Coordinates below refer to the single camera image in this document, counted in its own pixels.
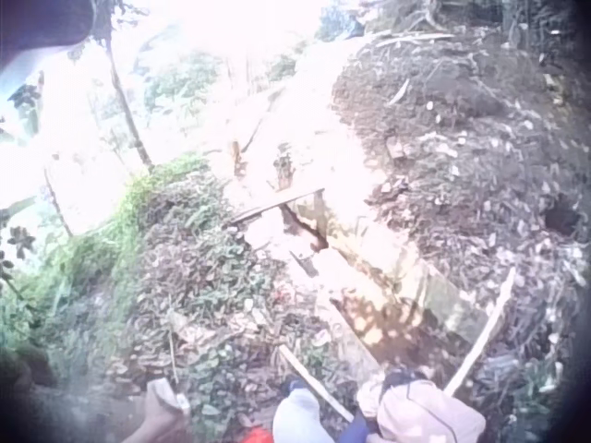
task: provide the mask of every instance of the leg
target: leg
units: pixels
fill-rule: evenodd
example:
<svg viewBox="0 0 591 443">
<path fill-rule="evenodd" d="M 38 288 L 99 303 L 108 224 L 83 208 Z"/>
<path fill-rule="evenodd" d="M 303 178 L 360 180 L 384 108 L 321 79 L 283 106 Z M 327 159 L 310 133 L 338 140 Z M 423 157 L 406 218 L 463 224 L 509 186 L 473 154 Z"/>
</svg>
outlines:
<svg viewBox="0 0 591 443">
<path fill-rule="evenodd" d="M 334 443 L 320 424 L 320 405 L 305 388 L 293 389 L 273 418 L 274 443 Z"/>
</svg>

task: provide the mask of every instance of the red object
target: red object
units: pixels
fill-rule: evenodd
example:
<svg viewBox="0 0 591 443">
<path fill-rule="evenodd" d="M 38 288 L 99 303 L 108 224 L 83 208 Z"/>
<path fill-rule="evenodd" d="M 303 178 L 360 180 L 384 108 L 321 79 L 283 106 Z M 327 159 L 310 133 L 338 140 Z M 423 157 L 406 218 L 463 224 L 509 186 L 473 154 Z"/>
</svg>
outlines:
<svg viewBox="0 0 591 443">
<path fill-rule="evenodd" d="M 241 443 L 273 443 L 273 435 L 266 429 L 256 427 Z"/>
</svg>

